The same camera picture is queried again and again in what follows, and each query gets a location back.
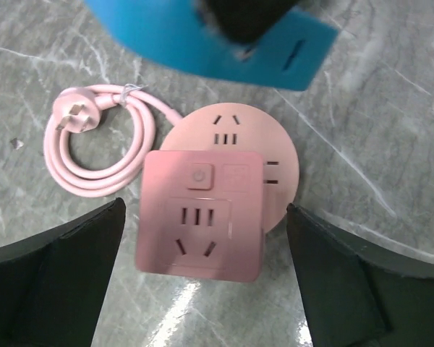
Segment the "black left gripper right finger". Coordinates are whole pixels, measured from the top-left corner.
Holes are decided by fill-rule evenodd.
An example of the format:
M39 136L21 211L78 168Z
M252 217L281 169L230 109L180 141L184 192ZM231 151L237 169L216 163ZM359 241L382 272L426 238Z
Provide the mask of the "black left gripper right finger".
M286 222L314 346L434 346L434 264L294 204Z

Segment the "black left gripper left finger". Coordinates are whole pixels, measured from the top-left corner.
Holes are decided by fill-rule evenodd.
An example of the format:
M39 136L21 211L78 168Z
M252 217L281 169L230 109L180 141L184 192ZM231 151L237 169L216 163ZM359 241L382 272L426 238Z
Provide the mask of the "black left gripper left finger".
M90 346L126 219L117 198L0 247L0 346Z

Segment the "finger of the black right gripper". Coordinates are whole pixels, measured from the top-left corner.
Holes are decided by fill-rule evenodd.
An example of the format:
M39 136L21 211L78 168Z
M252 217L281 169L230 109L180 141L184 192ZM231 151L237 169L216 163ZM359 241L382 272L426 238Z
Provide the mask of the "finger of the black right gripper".
M236 44L260 39L298 0L196 0L192 9L207 31Z

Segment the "blue plug adapter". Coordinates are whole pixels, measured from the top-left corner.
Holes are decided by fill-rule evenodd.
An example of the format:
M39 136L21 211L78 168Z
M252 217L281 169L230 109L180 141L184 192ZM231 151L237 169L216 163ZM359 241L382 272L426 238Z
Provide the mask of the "blue plug adapter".
M139 56L200 77L306 90L339 34L293 8L251 43L205 22L199 1L87 1L114 40Z

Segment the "pink cube socket adapter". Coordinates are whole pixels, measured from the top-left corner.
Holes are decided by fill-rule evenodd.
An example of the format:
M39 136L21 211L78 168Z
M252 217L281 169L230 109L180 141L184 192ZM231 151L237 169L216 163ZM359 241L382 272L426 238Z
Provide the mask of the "pink cube socket adapter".
M253 282L263 263L262 156L215 150L148 153L138 227L138 270Z

